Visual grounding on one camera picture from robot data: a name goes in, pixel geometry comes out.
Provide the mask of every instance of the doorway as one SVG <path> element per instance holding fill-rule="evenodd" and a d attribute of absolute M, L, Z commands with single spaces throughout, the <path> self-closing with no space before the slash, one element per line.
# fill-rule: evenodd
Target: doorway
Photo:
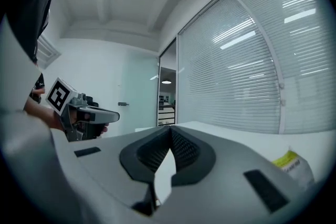
<path fill-rule="evenodd" d="M 176 41 L 160 56 L 158 126 L 175 124 Z"/>

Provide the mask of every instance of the glass wall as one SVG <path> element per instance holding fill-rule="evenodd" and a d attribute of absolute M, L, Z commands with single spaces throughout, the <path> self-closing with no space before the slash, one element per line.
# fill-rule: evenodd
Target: glass wall
<path fill-rule="evenodd" d="M 179 35 L 178 122 L 334 129 L 333 30 L 328 0 L 218 0 Z"/>

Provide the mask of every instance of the yellow label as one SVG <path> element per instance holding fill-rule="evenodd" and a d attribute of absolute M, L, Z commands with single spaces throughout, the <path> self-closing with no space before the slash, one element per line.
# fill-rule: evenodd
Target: yellow label
<path fill-rule="evenodd" d="M 297 157 L 298 157 L 298 154 L 296 154 L 293 151 L 288 151 L 283 157 L 276 159 L 272 163 L 278 166 L 279 168 L 283 168 Z"/>

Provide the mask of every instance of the person's arm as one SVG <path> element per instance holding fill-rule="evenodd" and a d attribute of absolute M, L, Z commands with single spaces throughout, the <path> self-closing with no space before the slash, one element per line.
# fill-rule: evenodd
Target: person's arm
<path fill-rule="evenodd" d="M 31 92 L 34 93 L 34 94 L 41 95 L 41 94 L 46 93 L 46 90 L 45 90 L 45 88 L 43 87 L 43 88 L 41 88 L 41 89 L 33 89 Z"/>
<path fill-rule="evenodd" d="M 49 128 L 63 131 L 59 116 L 52 109 L 39 105 L 30 97 L 27 99 L 24 109 L 29 115 L 44 121 L 49 126 Z"/>

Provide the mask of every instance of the black rubber pad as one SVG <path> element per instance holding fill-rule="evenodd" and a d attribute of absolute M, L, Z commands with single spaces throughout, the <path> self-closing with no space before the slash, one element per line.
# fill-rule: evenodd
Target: black rubber pad
<path fill-rule="evenodd" d="M 288 203 L 288 200 L 261 171 L 248 171 L 244 173 L 244 176 L 271 213 Z"/>
<path fill-rule="evenodd" d="M 176 126 L 165 126 L 124 147 L 119 155 L 120 164 L 133 180 L 154 184 L 155 173 L 169 149 L 176 165 L 172 187 L 197 184 L 216 162 L 215 151 L 209 144 Z"/>
<path fill-rule="evenodd" d="M 74 153 L 79 158 L 79 157 L 83 157 L 83 156 L 97 153 L 100 151 L 101 150 L 97 147 L 90 147 L 90 148 L 85 148 L 84 150 L 74 151 Z"/>

